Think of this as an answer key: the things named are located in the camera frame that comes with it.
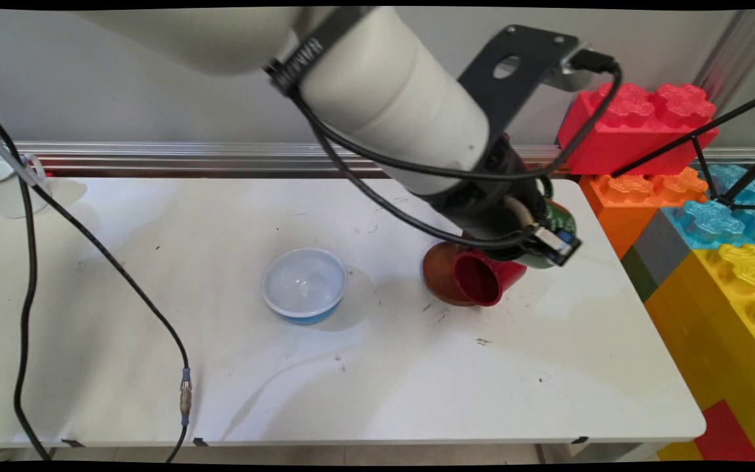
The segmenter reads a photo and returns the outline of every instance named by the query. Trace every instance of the black metal bracket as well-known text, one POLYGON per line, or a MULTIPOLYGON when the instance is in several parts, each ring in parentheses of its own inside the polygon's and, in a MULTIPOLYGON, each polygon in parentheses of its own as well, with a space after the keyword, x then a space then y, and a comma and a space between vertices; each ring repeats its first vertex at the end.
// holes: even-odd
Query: black metal bracket
POLYGON ((534 90, 579 48, 575 36, 511 24, 501 30, 467 66, 459 84, 488 117, 487 155, 534 90), (497 78, 494 69, 507 58, 516 67, 497 78))

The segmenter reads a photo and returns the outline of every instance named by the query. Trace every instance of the blue bowl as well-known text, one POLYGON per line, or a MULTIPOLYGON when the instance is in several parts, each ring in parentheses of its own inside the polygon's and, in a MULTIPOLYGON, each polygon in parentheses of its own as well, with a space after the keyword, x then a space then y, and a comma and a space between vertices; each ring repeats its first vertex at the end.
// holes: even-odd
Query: blue bowl
POLYGON ((294 323, 295 325, 315 325, 315 323, 319 323, 320 321, 326 319, 327 317, 332 314, 336 308, 339 307, 339 303, 334 305, 332 309, 325 311, 324 313, 320 313, 318 315, 312 316, 312 317, 305 317, 304 319, 295 319, 294 317, 288 317, 284 316, 281 313, 279 313, 279 316, 281 316, 283 319, 287 320, 288 322, 294 323))
POLYGON ((267 267, 261 295, 288 322, 311 325, 334 312, 345 282, 345 266, 335 255, 319 248, 298 248, 267 267))

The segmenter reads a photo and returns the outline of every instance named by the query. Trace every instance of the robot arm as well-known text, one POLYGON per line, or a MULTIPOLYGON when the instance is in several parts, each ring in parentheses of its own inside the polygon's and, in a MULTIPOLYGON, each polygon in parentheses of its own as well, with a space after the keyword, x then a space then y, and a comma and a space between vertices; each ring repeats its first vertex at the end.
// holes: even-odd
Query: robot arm
POLYGON ((489 257, 561 266, 581 244, 566 210, 537 190, 537 173, 503 134, 537 85, 577 90, 590 80, 585 68, 611 71, 611 58, 584 56, 587 48, 572 36, 507 26, 456 80, 392 7, 78 15, 199 71, 235 74, 265 66, 273 86, 294 99, 315 130, 378 162, 473 239, 523 235, 519 244, 488 245, 489 257), (284 62, 270 60, 291 30, 300 44, 284 62), (507 70, 500 73, 498 64, 507 70), (427 174, 422 167, 459 172, 427 174), (479 180, 468 172, 526 178, 479 180))

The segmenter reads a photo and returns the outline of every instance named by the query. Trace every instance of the plastic cup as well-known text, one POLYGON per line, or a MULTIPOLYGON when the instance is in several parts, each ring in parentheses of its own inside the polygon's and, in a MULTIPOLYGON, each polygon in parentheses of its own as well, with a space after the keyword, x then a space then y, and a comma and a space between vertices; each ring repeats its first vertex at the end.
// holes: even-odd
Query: plastic cup
POLYGON ((459 291, 481 307, 493 307, 526 273, 526 266, 486 257, 482 251, 459 253, 453 259, 453 280, 459 291))
MULTIPOLYGON (((26 155, 29 162, 33 164, 36 173, 39 176, 43 190, 51 195, 48 186, 45 185, 45 170, 39 159, 35 155, 26 155)), ((48 203, 39 197, 33 190, 29 190, 33 212, 39 212, 45 208, 48 203)), ((19 189, 19 176, 16 171, 10 167, 8 162, 0 156, 0 215, 4 218, 25 218, 25 207, 22 201, 22 192, 19 189)))

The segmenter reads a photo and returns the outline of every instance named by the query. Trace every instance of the red mug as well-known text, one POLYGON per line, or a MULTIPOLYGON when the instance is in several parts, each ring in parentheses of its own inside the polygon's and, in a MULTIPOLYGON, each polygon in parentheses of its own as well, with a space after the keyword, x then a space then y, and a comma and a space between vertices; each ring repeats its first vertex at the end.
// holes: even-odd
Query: red mug
POLYGON ((456 254, 453 259, 453 281, 462 295, 480 307, 497 305, 525 273, 526 266, 489 259, 479 250, 456 254))

